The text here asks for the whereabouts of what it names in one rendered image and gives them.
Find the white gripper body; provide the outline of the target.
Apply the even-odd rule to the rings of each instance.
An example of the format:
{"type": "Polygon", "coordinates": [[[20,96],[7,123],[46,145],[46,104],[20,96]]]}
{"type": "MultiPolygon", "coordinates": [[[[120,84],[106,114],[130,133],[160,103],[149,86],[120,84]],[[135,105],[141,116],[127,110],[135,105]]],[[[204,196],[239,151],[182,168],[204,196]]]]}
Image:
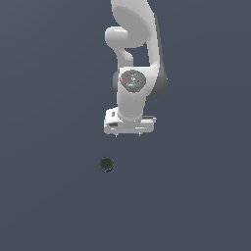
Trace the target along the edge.
{"type": "Polygon", "coordinates": [[[118,108],[112,108],[106,111],[104,132],[106,134],[152,132],[156,121],[157,119],[154,116],[143,116],[138,121],[127,122],[118,116],[118,108]]]}

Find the small dark round object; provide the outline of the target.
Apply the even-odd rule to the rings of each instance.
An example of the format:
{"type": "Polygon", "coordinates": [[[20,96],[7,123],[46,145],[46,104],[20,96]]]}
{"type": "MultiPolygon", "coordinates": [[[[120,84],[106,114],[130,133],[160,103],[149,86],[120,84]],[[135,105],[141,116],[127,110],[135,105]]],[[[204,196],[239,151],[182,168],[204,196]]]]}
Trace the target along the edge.
{"type": "Polygon", "coordinates": [[[99,167],[101,171],[104,173],[110,172],[113,166],[114,166],[114,161],[110,157],[104,157],[99,162],[99,167]]]}

